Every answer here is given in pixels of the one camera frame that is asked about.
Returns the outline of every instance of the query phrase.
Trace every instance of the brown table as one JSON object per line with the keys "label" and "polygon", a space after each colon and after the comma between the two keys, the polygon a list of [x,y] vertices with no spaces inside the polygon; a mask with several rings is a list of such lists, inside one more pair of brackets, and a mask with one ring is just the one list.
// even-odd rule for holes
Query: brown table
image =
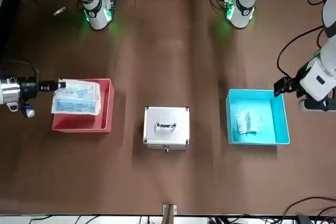
{"label": "brown table", "polygon": [[[1,107],[2,212],[159,214],[172,202],[179,214],[280,214],[300,198],[336,195],[334,114],[301,112],[288,94],[290,145],[232,146],[226,138],[228,89],[272,89],[282,77],[281,48],[321,25],[321,6],[258,0],[249,26],[235,30],[208,0],[118,0],[115,21],[93,31],[77,0],[50,15],[64,1],[27,0],[5,56],[28,58],[43,79],[111,78],[112,132],[53,132],[50,94],[31,101],[32,120]],[[288,48],[283,68],[295,74],[316,50],[316,35]],[[189,106],[190,149],[147,150],[145,105]],[[315,200],[291,213],[329,205]]]}

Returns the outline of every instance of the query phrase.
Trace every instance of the red plastic bin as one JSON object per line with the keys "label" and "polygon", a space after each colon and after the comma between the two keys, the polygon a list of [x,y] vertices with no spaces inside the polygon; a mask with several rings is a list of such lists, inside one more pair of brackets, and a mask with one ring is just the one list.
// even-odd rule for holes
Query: red plastic bin
{"label": "red plastic bin", "polygon": [[54,114],[52,130],[65,133],[102,133],[110,132],[114,88],[110,79],[81,79],[100,84],[101,111],[99,115]]}

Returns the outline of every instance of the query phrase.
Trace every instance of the silver case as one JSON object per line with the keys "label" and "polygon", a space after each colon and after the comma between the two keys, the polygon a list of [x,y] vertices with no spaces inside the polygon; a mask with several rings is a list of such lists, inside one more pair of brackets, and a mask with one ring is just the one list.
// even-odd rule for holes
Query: silver case
{"label": "silver case", "polygon": [[190,144],[189,107],[146,106],[143,143],[152,149],[186,150]]}

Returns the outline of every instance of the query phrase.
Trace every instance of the cyan plastic bin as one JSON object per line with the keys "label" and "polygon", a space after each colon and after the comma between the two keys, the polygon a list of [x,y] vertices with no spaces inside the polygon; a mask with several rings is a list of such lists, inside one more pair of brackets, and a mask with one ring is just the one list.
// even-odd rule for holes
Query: cyan plastic bin
{"label": "cyan plastic bin", "polygon": [[[262,118],[258,132],[239,134],[236,115],[242,110],[252,110]],[[272,90],[230,89],[226,97],[226,121],[229,144],[289,144],[284,98],[282,95],[275,98]]]}

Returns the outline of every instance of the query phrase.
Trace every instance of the face mask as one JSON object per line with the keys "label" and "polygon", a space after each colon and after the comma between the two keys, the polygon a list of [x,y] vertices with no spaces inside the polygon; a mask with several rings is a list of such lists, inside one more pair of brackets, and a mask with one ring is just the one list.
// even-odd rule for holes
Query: face mask
{"label": "face mask", "polygon": [[239,134],[258,132],[263,119],[253,110],[242,110],[236,115]]}

